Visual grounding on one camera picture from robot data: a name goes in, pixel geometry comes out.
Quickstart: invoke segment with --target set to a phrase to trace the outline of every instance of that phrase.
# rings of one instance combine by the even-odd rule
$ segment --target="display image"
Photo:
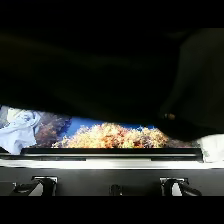
[[[23,148],[192,148],[154,126],[115,124],[52,113],[0,107],[0,147],[14,155]]]

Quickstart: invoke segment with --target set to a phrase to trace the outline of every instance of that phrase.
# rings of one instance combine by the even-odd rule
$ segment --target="white cloth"
[[[35,145],[40,118],[38,112],[22,110],[7,127],[0,129],[0,147],[19,155],[22,148]]]
[[[224,161],[224,135],[211,135],[198,140],[201,145],[204,161]]]

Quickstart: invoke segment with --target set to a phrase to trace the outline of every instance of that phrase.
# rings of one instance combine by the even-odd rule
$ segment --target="light blue fabric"
[[[36,144],[40,114],[35,111],[22,111],[7,126],[0,129],[0,147],[13,155],[19,155],[22,148]]]

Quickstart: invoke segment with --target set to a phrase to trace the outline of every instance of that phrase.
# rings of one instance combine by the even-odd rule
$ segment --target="black cloth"
[[[0,104],[153,124],[184,141],[224,132],[223,28],[7,27],[0,49]]]

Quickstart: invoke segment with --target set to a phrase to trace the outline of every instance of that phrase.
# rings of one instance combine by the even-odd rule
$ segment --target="gray surface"
[[[128,195],[159,195],[160,177],[189,178],[204,196],[224,196],[224,170],[57,170],[0,168],[0,181],[28,183],[32,176],[57,176],[56,195],[108,195],[109,186],[124,186]]]

